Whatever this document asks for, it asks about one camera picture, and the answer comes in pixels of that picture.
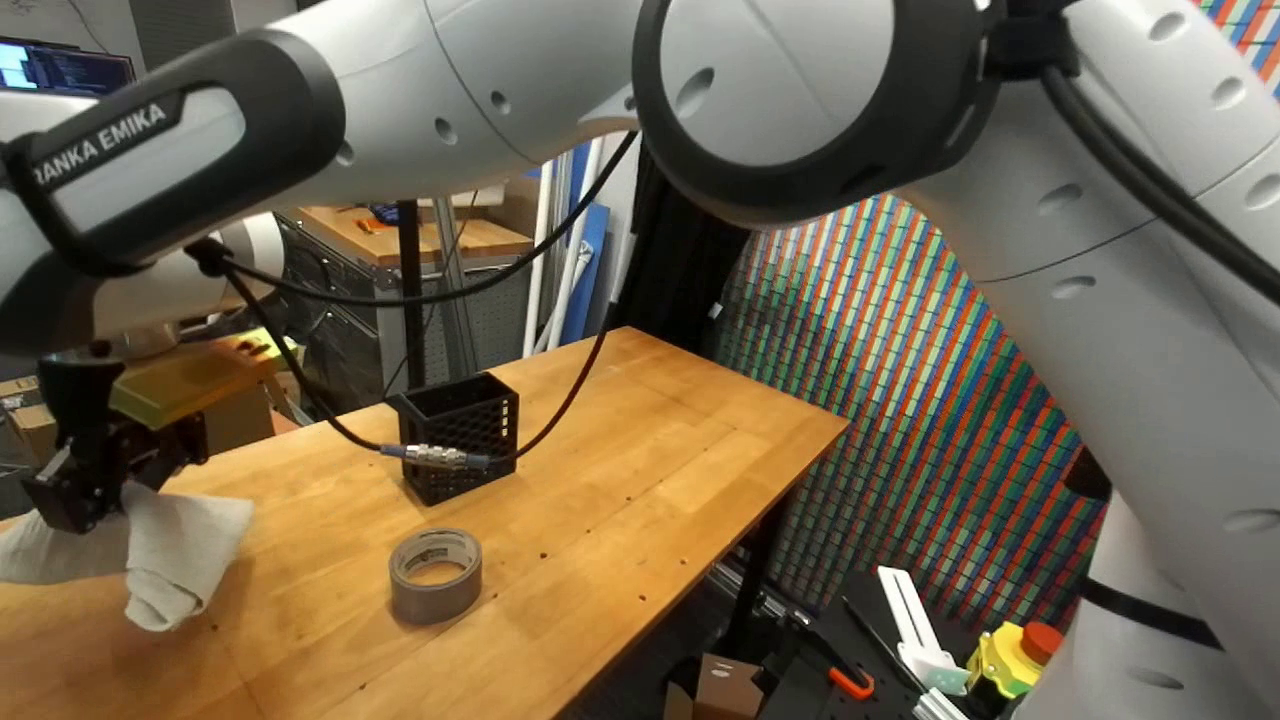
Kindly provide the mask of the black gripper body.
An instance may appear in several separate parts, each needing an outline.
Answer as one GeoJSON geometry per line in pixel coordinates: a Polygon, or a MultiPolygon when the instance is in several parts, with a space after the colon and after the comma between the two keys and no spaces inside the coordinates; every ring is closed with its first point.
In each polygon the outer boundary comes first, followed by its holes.
{"type": "Polygon", "coordinates": [[[55,533],[94,533],[115,503],[125,467],[111,445],[115,357],[51,351],[36,364],[55,453],[21,478],[41,519],[55,533]]]}

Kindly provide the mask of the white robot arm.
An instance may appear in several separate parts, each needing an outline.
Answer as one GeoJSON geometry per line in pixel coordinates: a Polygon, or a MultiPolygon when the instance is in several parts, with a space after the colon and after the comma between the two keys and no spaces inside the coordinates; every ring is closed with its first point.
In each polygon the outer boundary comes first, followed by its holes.
{"type": "Polygon", "coordinates": [[[318,0],[6,134],[0,321],[46,357],[275,204],[492,184],[639,130],[734,224],[895,191],[984,282],[1186,628],[1082,618],[1032,704],[1280,712],[1280,105],[1194,0],[318,0]]]}

